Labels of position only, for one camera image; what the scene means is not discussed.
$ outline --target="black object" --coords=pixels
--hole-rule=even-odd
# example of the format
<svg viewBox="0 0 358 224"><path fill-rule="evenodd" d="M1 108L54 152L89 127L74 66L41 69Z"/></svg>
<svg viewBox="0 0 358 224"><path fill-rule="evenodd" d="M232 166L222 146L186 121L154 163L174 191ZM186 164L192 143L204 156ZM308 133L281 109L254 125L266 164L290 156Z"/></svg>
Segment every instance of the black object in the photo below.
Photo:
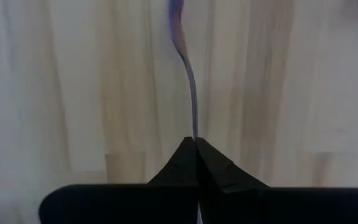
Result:
<svg viewBox="0 0 358 224"><path fill-rule="evenodd" d="M202 138L185 138L140 185L74 185L40 206L43 224L358 223L358 189L270 188Z"/></svg>

